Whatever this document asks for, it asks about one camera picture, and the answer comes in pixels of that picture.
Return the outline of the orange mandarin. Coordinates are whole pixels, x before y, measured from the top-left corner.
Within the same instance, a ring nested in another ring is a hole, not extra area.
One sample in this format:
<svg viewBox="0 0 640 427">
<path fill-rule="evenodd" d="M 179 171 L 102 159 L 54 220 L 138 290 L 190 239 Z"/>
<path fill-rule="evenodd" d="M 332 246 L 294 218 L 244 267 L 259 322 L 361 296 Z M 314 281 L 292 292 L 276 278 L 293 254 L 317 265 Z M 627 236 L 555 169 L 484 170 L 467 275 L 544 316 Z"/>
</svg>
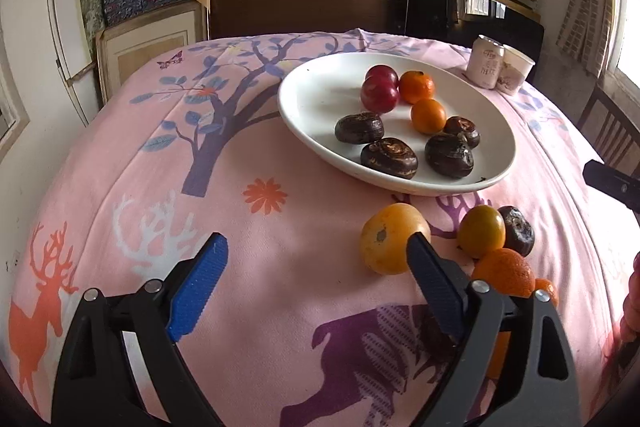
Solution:
<svg viewBox="0 0 640 427">
<path fill-rule="evenodd" d="M 503 295 L 528 298 L 536 277 L 527 261 L 512 249 L 501 248 L 475 263 L 472 280 L 482 280 Z"/>
<path fill-rule="evenodd" d="M 404 72 L 398 83 L 401 100 L 413 105 L 435 96 L 435 83 L 430 75 L 420 70 Z"/>
</svg>

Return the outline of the small red plum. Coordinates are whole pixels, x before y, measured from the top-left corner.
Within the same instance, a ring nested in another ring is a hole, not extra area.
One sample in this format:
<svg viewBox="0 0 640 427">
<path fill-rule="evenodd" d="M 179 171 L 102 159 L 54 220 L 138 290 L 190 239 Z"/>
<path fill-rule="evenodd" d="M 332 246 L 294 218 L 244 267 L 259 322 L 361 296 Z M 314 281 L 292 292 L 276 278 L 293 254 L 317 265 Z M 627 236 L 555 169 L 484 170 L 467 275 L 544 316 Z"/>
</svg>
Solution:
<svg viewBox="0 0 640 427">
<path fill-rule="evenodd" d="M 386 80 L 393 86 L 396 86 L 399 80 L 397 72 L 395 72 L 390 66 L 384 64 L 372 66 L 366 74 L 366 79 L 369 78 Z"/>
</svg>

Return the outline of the large red plum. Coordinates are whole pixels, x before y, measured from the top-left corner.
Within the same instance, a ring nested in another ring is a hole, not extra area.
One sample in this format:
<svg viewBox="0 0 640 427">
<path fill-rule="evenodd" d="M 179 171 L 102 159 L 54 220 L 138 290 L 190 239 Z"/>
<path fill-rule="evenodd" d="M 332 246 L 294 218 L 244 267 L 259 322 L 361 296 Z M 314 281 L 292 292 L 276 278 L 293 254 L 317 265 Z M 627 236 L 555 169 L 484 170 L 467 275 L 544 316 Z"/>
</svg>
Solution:
<svg viewBox="0 0 640 427">
<path fill-rule="evenodd" d="M 372 113 L 390 113 L 398 104 L 399 92 L 388 79 L 368 78 L 360 90 L 362 105 Z"/>
</svg>

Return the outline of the yellow-orange fruit lower left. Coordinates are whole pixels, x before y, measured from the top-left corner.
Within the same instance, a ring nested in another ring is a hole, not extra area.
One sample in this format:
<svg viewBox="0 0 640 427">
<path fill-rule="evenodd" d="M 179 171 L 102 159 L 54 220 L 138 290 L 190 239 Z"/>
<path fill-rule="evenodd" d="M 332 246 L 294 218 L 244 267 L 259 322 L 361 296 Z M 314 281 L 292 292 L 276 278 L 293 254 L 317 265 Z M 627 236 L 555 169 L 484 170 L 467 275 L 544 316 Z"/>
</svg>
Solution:
<svg viewBox="0 0 640 427">
<path fill-rule="evenodd" d="M 506 351 L 508 351 L 509 348 L 510 337 L 510 332 L 501 332 L 498 334 L 486 373 L 486 376 L 493 381 L 498 381 L 500 377 L 504 360 L 506 359 Z"/>
</svg>

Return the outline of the large dark water chestnut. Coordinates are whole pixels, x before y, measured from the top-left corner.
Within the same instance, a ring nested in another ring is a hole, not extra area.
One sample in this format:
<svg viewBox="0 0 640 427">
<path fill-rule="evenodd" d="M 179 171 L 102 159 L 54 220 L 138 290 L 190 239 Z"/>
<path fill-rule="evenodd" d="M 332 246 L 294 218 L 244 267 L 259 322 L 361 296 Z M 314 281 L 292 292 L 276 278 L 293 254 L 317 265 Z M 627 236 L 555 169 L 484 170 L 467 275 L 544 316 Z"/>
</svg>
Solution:
<svg viewBox="0 0 640 427">
<path fill-rule="evenodd" d="M 462 133 L 432 136 L 425 144 L 425 159 L 434 171 L 451 179 L 469 176 L 475 166 L 471 147 Z"/>
</svg>

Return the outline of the pale yellow round fruit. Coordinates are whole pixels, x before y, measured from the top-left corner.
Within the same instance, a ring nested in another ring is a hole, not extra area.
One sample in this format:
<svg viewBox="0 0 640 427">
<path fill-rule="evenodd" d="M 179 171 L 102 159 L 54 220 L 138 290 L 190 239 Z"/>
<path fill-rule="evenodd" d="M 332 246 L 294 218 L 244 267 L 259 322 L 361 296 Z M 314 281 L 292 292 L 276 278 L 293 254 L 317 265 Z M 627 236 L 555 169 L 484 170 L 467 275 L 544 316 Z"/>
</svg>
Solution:
<svg viewBox="0 0 640 427">
<path fill-rule="evenodd" d="M 431 239 L 431 227 L 416 207 L 404 202 L 386 206 L 363 225 L 359 239 L 362 261 L 381 275 L 407 272 L 406 249 L 414 233 Z"/>
</svg>

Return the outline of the cardboard framed box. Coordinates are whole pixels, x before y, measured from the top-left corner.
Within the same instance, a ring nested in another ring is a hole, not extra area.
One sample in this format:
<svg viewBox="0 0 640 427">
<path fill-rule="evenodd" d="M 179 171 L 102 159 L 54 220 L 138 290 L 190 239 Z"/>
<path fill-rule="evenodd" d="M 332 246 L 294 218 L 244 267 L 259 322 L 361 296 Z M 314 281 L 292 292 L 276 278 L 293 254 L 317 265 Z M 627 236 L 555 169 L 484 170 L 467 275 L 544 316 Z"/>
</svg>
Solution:
<svg viewBox="0 0 640 427">
<path fill-rule="evenodd" d="M 180 0 L 107 27 L 96 35 L 102 104 L 160 54 L 208 39 L 210 0 Z"/>
</svg>

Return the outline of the pink patterned tablecloth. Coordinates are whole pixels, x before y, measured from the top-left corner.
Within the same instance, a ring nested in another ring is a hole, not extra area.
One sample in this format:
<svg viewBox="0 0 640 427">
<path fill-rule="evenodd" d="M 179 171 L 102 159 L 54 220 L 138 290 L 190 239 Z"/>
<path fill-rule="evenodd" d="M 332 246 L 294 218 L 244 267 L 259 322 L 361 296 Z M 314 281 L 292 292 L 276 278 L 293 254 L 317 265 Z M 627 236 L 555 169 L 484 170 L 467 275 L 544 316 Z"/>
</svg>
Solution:
<svg viewBox="0 0 640 427">
<path fill-rule="evenodd" d="M 372 34 L 281 34 L 206 41 L 142 66 L 73 147 L 29 231 L 11 296 L 8 371 L 40 419 L 82 295 L 131 293 L 226 236 L 224 272 L 179 343 L 198 385 L 230 426 L 405 426 L 442 376 L 450 351 L 409 274 L 382 277 L 360 257 L 363 225 L 387 206 L 412 206 L 436 251 L 471 271 L 457 244 L 472 208 L 513 206 L 532 225 L 528 263 L 559 293 L 585 419 L 620 381 L 617 343 L 639 227 L 593 190 L 589 142 L 538 89 L 514 95 L 462 81 L 470 52 L 437 40 Z M 288 130 L 277 95 L 291 70 L 335 124 L 360 111 L 376 64 L 436 68 L 452 115 L 494 110 L 480 150 L 515 150 L 494 181 L 482 167 L 466 195 L 421 197 L 341 172 Z"/>
</svg>

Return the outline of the white beverage can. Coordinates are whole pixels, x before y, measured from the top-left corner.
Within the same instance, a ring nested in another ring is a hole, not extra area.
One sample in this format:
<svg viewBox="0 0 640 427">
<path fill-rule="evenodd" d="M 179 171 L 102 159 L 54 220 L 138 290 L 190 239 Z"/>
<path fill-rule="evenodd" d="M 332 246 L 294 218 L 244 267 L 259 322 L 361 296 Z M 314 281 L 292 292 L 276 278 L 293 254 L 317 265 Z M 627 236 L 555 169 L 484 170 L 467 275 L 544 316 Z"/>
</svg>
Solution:
<svg viewBox="0 0 640 427">
<path fill-rule="evenodd" d="M 479 35 L 474 41 L 465 76 L 483 89 L 497 86 L 502 69 L 504 46 L 489 37 Z"/>
</svg>

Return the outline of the white oval plate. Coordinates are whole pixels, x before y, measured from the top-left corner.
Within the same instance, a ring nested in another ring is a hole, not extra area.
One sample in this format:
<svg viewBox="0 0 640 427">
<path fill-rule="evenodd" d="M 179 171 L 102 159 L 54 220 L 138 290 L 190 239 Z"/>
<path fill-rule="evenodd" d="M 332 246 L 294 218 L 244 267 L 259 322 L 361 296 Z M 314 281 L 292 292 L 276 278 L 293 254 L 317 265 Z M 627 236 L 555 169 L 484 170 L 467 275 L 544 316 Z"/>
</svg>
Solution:
<svg viewBox="0 0 640 427">
<path fill-rule="evenodd" d="M 360 164 L 361 147 L 335 138 L 334 127 L 340 118 L 364 111 L 360 88 L 367 70 L 375 65 L 388 65 L 398 74 L 422 70 L 435 81 L 435 98 L 446 113 L 468 118 L 477 125 L 480 145 L 473 150 L 475 166 L 469 176 L 449 179 L 427 164 L 424 157 L 427 136 L 412 127 L 410 106 L 404 102 L 384 115 L 382 121 L 387 136 L 404 141 L 419 157 L 418 172 L 412 179 L 364 167 Z M 349 176 L 393 192 L 437 196 L 483 191 L 506 176 L 516 156 L 510 124 L 486 91 L 414 58 L 357 52 L 315 58 L 293 69 L 282 80 L 278 105 L 286 127 L 320 158 Z"/>
</svg>

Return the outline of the yellow-orange round fruit top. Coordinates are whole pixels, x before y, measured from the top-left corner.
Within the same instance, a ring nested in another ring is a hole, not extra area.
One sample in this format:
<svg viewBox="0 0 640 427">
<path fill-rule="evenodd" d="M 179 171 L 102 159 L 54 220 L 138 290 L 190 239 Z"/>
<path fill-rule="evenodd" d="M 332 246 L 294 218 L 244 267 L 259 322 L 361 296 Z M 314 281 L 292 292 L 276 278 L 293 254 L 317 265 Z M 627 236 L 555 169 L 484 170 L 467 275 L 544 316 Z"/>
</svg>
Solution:
<svg viewBox="0 0 640 427">
<path fill-rule="evenodd" d="M 498 251 L 506 243 L 503 217 L 488 205 L 472 208 L 460 222 L 457 241 L 462 251 L 473 259 Z"/>
</svg>

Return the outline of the large oval orange kumquat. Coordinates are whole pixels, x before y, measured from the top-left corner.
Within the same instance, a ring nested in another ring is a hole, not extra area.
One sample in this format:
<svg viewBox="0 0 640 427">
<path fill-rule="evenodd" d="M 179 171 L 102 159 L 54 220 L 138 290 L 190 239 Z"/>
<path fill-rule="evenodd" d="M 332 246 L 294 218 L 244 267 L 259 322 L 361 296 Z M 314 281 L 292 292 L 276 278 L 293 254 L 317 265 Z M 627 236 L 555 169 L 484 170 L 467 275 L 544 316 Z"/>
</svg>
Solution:
<svg viewBox="0 0 640 427">
<path fill-rule="evenodd" d="M 448 119 L 444 106 L 432 98 L 424 98 L 411 107 L 411 124 L 417 132 L 437 134 L 444 129 Z"/>
</svg>

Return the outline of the white paper cup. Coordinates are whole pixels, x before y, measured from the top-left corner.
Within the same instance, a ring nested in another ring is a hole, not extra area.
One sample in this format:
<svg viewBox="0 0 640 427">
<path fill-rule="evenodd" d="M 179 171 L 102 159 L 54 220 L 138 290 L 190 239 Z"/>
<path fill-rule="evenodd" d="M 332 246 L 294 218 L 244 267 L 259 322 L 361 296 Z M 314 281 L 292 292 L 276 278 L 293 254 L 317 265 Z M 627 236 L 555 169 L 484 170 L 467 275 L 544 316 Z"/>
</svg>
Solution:
<svg viewBox="0 0 640 427">
<path fill-rule="evenodd" d="M 514 95 L 523 86 L 536 62 L 508 44 L 505 44 L 503 49 L 502 66 L 496 89 L 504 94 Z"/>
</svg>

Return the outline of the dark wooden cabinet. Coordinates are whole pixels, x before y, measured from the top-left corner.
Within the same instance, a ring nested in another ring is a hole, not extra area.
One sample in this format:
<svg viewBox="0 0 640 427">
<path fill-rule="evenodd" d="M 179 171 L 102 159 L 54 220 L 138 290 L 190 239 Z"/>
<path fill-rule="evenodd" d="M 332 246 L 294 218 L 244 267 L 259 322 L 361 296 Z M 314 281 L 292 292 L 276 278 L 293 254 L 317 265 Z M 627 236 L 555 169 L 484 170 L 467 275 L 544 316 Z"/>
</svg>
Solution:
<svg viewBox="0 0 640 427">
<path fill-rule="evenodd" d="M 213 38 L 355 28 L 399 35 L 407 0 L 210 0 Z"/>
</svg>

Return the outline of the small orange fruit middle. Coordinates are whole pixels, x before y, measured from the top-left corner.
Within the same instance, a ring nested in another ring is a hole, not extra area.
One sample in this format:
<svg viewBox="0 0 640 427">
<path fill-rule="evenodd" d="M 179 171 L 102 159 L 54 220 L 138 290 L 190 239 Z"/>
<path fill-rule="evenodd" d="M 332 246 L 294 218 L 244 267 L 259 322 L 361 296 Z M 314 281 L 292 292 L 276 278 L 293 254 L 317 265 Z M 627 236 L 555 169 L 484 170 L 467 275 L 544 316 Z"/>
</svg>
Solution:
<svg viewBox="0 0 640 427">
<path fill-rule="evenodd" d="M 555 307 L 559 306 L 559 293 L 551 281 L 547 279 L 536 279 L 535 289 L 536 291 L 544 291 L 550 297 L 552 305 Z"/>
</svg>

